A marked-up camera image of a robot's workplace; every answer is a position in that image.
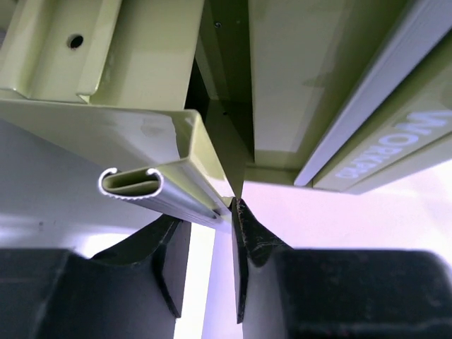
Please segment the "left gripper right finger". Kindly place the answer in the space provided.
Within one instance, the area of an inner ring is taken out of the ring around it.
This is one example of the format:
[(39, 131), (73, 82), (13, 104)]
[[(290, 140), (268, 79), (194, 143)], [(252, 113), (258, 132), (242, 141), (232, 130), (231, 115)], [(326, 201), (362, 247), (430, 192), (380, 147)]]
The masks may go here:
[(295, 249), (231, 203), (244, 338), (450, 338), (451, 268), (428, 251)]

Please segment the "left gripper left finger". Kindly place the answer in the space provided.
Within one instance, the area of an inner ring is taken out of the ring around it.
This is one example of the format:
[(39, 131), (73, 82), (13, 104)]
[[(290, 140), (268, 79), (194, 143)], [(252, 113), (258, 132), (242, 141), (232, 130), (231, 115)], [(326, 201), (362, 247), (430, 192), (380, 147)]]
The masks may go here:
[(2, 338), (172, 338), (191, 224), (168, 215), (85, 258), (1, 250)]

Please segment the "green metal drawer chest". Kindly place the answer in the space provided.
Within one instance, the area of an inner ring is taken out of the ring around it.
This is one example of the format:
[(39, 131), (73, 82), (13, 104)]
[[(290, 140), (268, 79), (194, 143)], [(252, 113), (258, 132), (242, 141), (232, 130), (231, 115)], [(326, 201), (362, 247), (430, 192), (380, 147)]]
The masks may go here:
[(211, 227), (245, 181), (363, 194), (451, 159), (451, 2), (2, 1), (1, 118)]

